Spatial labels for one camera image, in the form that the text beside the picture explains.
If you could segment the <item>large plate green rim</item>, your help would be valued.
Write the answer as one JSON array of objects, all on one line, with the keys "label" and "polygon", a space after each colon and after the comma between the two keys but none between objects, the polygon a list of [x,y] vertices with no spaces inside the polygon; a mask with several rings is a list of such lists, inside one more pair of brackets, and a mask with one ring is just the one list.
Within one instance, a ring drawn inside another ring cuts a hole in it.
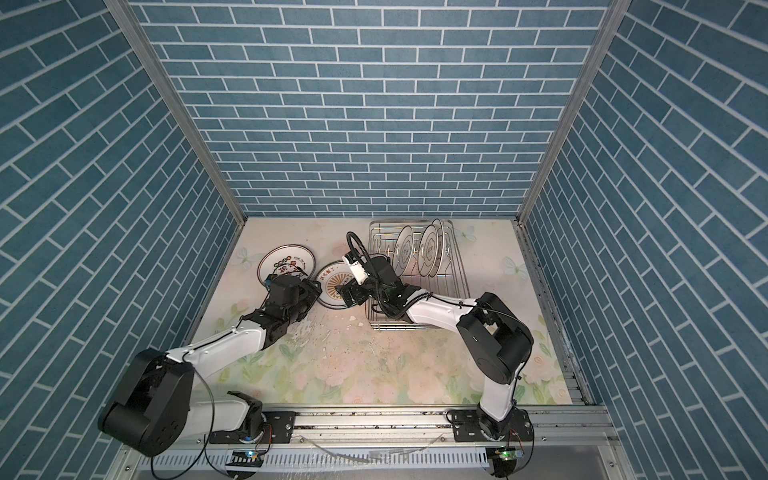
[{"label": "large plate green rim", "polygon": [[291,275],[310,278],[314,275],[317,261],[314,253],[299,244],[286,244],[274,248],[260,261],[257,276],[262,285],[270,275]]}]

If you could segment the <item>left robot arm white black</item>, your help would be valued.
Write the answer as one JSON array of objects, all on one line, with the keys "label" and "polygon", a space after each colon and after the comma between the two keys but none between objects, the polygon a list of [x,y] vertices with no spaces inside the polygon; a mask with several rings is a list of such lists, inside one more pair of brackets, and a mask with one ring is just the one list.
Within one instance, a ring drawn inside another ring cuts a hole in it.
[{"label": "left robot arm white black", "polygon": [[321,292],[317,281],[273,275],[262,306],[230,330],[169,351],[139,352],[102,409],[98,429],[147,457],[178,438],[202,434],[239,443],[262,440],[267,426],[260,400],[230,391],[224,401],[193,403],[192,392],[226,366],[275,344],[307,316]]}]

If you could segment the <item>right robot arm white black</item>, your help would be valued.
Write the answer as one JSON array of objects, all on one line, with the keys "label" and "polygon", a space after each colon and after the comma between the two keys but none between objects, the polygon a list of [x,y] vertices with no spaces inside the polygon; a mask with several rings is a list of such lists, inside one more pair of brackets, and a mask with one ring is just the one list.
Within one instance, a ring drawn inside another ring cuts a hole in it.
[{"label": "right robot arm white black", "polygon": [[441,297],[403,282],[390,261],[371,256],[356,233],[347,232],[346,242],[349,252],[343,262],[354,278],[337,288],[345,304],[371,301],[389,319],[459,335],[484,375],[479,427],[491,440],[508,436],[516,411],[515,389],[534,346],[531,330],[491,292],[477,299]]}]

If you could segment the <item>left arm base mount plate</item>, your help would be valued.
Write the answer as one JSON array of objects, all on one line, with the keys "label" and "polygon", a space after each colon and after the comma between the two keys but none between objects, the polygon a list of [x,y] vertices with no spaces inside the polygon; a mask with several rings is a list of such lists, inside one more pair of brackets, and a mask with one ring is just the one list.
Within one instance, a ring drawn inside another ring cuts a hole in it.
[{"label": "left arm base mount plate", "polygon": [[215,427],[212,444],[288,444],[293,434],[295,411],[266,411],[247,417],[238,428]]}]

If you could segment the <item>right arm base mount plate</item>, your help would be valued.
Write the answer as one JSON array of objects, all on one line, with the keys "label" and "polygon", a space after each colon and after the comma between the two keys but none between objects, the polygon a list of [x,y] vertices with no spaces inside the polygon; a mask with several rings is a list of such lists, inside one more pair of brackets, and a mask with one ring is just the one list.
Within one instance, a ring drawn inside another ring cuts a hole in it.
[{"label": "right arm base mount plate", "polygon": [[513,408],[503,420],[495,420],[479,407],[445,413],[456,442],[530,442],[534,427],[526,410]]}]

